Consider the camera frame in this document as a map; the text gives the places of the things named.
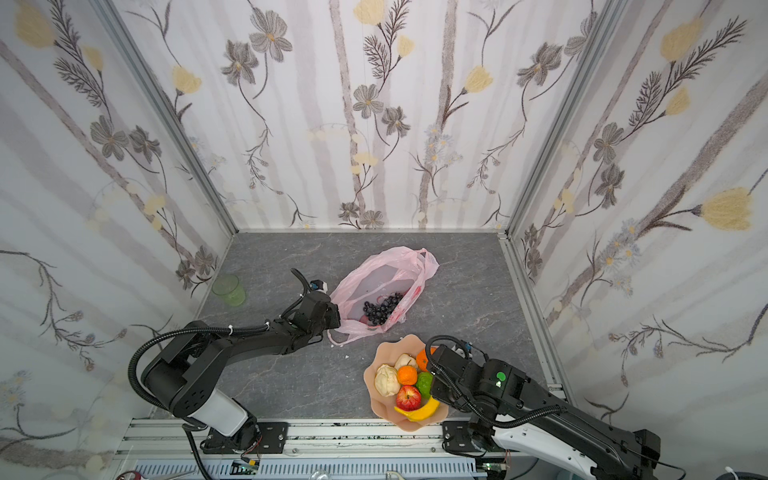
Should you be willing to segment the dark fake grape bunch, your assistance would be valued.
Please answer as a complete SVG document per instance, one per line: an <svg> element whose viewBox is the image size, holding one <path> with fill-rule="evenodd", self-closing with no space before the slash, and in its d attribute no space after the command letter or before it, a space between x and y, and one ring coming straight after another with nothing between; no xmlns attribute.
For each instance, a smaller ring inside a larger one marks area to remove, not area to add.
<svg viewBox="0 0 768 480"><path fill-rule="evenodd" d="M403 293L396 292L388 297L380 299L377 303L365 301L363 305L364 315L361 320L372 327L384 325L394 313L394 310L403 297Z"/></svg>

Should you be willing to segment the pink plastic bag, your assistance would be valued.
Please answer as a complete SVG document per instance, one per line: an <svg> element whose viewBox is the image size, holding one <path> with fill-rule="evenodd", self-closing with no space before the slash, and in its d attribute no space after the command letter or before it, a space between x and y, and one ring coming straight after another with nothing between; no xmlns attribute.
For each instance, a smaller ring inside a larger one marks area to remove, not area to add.
<svg viewBox="0 0 768 480"><path fill-rule="evenodd" d="M383 334L406 321L406 314L437 272L439 263L426 249L393 247L368 257L350 272L331 293L338 306L341 326L328 334L332 344L342 346ZM399 294L401 299L381 324L374 325L364 307L379 305Z"/></svg>

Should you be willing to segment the green fake lime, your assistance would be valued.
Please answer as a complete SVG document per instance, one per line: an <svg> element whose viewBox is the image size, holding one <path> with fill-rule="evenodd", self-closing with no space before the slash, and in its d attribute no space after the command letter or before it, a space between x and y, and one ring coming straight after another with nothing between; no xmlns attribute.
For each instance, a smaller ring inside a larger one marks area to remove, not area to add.
<svg viewBox="0 0 768 480"><path fill-rule="evenodd" d="M429 372L420 372L415 383L415 387L420 392L421 398L427 401L431 397L431 387L433 375Z"/></svg>

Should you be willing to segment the yellow fake banana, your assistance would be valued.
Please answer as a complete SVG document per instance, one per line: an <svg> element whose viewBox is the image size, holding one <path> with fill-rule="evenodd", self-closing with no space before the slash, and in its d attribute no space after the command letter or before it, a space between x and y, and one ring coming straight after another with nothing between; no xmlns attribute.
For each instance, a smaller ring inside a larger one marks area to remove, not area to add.
<svg viewBox="0 0 768 480"><path fill-rule="evenodd" d="M397 413L406 417L411 422L422 422L431 418L440 407L441 407L441 403L438 400L434 398L430 398L425 403L425 405L419 409L407 411L407 410L401 409L398 406L395 406L394 410Z"/></svg>

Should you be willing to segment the orange fake tangerine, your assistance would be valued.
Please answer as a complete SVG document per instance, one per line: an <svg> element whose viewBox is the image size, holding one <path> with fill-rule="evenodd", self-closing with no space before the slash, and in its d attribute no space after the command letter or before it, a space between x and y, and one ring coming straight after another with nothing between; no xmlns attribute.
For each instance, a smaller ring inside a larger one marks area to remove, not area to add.
<svg viewBox="0 0 768 480"><path fill-rule="evenodd" d="M427 351L422 349L416 356L417 367L422 372L429 371L429 361L427 358Z"/></svg>

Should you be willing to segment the peach scalloped plate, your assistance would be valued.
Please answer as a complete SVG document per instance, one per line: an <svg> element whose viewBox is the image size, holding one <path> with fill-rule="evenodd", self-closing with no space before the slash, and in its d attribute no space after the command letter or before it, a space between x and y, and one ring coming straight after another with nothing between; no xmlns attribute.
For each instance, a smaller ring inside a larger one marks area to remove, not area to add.
<svg viewBox="0 0 768 480"><path fill-rule="evenodd" d="M424 348L425 343L414 334L409 334L397 342L380 343L372 363L365 369L363 379L370 396L370 406L373 413L379 418L389 421L401 430L409 433L428 425L439 424L445 420L450 411L446 404L440 404L435 413L429 418L420 421L408 420L406 416L395 411L395 397L384 397L378 393L374 386L374 379L377 369L383 364L394 365L401 354L408 354L413 357Z"/></svg>

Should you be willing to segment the red fake strawberry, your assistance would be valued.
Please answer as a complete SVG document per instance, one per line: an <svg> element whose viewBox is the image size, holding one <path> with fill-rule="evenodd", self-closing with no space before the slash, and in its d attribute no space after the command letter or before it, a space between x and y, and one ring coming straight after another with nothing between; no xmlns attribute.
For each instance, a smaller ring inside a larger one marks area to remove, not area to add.
<svg viewBox="0 0 768 480"><path fill-rule="evenodd" d="M421 407L422 395L414 385L403 385L395 398L395 407L404 412L412 412Z"/></svg>

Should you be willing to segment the small orange fake fruit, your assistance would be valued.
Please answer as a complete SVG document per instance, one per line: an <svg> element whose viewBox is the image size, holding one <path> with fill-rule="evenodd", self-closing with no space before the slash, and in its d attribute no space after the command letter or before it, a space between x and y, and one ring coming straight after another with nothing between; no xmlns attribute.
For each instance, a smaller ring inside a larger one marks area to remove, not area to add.
<svg viewBox="0 0 768 480"><path fill-rule="evenodd" d="M403 386L414 386L418 382L419 370L411 365L404 365L397 370L397 380Z"/></svg>

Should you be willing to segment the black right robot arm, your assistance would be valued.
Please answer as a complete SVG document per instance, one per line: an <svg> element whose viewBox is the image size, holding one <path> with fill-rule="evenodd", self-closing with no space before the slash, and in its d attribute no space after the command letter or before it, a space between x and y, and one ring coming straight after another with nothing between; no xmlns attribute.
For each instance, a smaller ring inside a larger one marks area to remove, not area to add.
<svg viewBox="0 0 768 480"><path fill-rule="evenodd" d="M436 335L425 345L431 395L468 415L473 448L517 451L582 479L653 479L661 439L594 418L513 365L470 343Z"/></svg>

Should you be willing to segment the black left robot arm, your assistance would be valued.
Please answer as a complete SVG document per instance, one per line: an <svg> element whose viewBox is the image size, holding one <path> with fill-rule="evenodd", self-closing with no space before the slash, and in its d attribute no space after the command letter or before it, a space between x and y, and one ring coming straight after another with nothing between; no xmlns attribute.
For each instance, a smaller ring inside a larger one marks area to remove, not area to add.
<svg viewBox="0 0 768 480"><path fill-rule="evenodd" d="M140 346L127 369L134 392L176 418L237 442L239 450L255 444L261 438L256 417L217 388L226 367L293 353L340 326L339 309L327 284L309 281L295 268L291 273L300 281L302 293L274 320L250 327L193 321Z"/></svg>

